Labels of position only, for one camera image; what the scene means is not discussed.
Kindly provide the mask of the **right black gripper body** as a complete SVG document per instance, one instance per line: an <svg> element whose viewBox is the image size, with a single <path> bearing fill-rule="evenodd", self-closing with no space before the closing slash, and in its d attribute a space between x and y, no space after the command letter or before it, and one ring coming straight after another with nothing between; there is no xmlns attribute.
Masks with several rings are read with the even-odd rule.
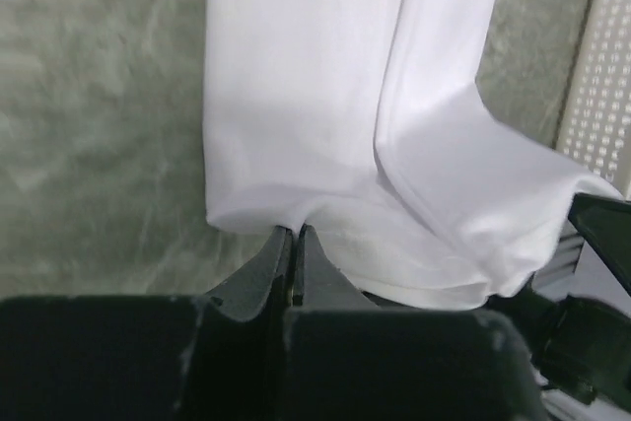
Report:
<svg viewBox="0 0 631 421"><path fill-rule="evenodd" d="M552 302L517 294L517 327L532 361L555 387L584 404L598 397L630 407L630 318L591 298Z"/></svg>

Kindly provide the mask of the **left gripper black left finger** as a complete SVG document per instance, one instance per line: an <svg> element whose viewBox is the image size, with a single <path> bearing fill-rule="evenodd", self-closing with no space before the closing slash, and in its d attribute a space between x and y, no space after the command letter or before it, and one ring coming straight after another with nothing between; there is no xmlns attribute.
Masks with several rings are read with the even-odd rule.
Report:
<svg viewBox="0 0 631 421"><path fill-rule="evenodd" d="M277 228L200 295L1 304L5 420L267 420L293 250Z"/></svg>

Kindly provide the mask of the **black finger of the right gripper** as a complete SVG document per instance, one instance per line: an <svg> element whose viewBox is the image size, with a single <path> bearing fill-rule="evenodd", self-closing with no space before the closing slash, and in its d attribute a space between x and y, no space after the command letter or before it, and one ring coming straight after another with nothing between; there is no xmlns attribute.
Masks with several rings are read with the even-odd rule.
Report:
<svg viewBox="0 0 631 421"><path fill-rule="evenodd" d="M568 215L622 288L630 292L630 202L579 193Z"/></svg>

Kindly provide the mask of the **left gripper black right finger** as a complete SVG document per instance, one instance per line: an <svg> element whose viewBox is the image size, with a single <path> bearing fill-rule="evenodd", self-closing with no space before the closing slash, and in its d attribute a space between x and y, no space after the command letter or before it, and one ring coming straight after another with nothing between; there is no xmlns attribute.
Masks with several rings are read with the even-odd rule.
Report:
<svg viewBox="0 0 631 421"><path fill-rule="evenodd" d="M288 311L292 420L543 420L526 345L486 310L378 306L328 260L297 247Z"/></svg>

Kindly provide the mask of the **white t shirt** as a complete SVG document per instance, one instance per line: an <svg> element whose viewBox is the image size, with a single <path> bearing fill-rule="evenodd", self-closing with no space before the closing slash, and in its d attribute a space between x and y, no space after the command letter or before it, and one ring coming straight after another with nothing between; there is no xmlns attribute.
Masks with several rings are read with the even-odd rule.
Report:
<svg viewBox="0 0 631 421"><path fill-rule="evenodd" d="M510 297L603 178L496 120L495 0L207 0L206 215L313 226L358 288L415 308Z"/></svg>

